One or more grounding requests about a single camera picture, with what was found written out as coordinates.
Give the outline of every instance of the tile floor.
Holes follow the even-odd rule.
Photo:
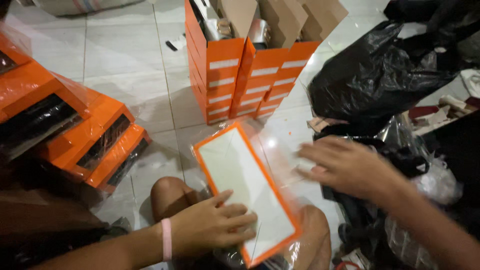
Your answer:
[[[290,151],[312,140],[306,121],[312,117],[305,86],[326,60],[383,21],[388,0],[340,0],[346,17],[312,56],[290,95],[265,124]],[[46,68],[126,103],[145,127],[152,145],[106,202],[92,211],[105,221],[127,217],[135,229],[152,222],[149,192],[162,176],[176,176],[189,186],[204,188],[190,151],[193,136],[205,125],[190,90],[187,52],[173,52],[165,41],[184,33],[183,0],[147,1],[73,19],[56,18],[37,7],[13,1],[5,22],[32,40],[33,57]],[[421,25],[406,26],[402,35],[413,35]],[[422,100],[437,104],[443,94],[466,99],[461,79]],[[340,240],[337,227],[344,221],[336,203],[322,199],[317,184],[291,186],[304,202],[325,212],[332,232],[332,248]],[[166,264],[152,269],[168,269]]]

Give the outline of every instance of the hand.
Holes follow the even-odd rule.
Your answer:
[[[242,204],[221,206],[233,191],[227,190],[208,200],[188,207],[170,218],[172,226],[172,255],[199,255],[218,247],[240,244],[256,236],[250,227],[237,230],[257,221],[256,214],[245,213]]]
[[[304,177],[354,197],[382,205],[385,197],[399,188],[411,188],[407,179],[370,148],[335,136],[303,144],[298,156],[317,166]]]

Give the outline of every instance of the leg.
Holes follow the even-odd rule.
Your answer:
[[[198,192],[188,187],[177,177],[162,177],[150,192],[153,218],[160,222],[200,201]]]
[[[295,270],[328,270],[332,249],[325,214],[315,206],[307,205],[301,209],[300,220],[303,234],[284,250],[284,258]]]

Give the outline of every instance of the rubber bracelet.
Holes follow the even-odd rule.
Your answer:
[[[172,226],[170,219],[163,219],[162,221],[163,234],[163,261],[172,259]]]

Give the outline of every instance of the black plastic bag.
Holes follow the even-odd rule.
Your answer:
[[[468,67],[456,43],[474,33],[470,28],[459,29],[459,37],[435,32],[403,40],[397,38],[402,26],[382,22],[327,61],[308,86],[318,116],[353,124],[384,121],[410,109]]]

